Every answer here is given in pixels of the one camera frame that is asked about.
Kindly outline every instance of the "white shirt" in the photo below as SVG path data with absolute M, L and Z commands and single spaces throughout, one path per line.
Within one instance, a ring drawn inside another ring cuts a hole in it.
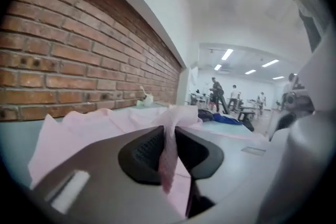
M 237 89 L 233 89 L 231 92 L 232 99 L 238 99 L 239 91 Z
M 291 89 L 291 85 L 292 85 L 292 83 L 291 82 L 288 82 L 285 86 L 284 86 L 284 91 L 283 91 L 283 93 L 282 94 L 285 94 L 285 93 L 288 93 L 289 91 L 290 91 L 290 89 Z

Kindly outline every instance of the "ceiling light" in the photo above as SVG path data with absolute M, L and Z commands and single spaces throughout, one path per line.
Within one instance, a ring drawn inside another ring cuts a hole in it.
M 256 70 L 252 69 L 252 70 L 246 72 L 245 74 L 246 74 L 246 75 L 250 75 L 250 74 L 253 73 L 253 72 L 256 72 Z
M 270 66 L 270 65 L 273 65 L 274 63 L 278 62 L 279 60 L 273 60 L 272 62 L 268 62 L 264 65 L 262 65 L 262 67 L 267 67 L 267 66 Z
M 224 53 L 222 60 L 227 60 L 227 58 L 229 58 L 229 56 L 231 55 L 231 53 L 233 52 L 233 50 L 231 49 L 227 49 L 227 51 Z

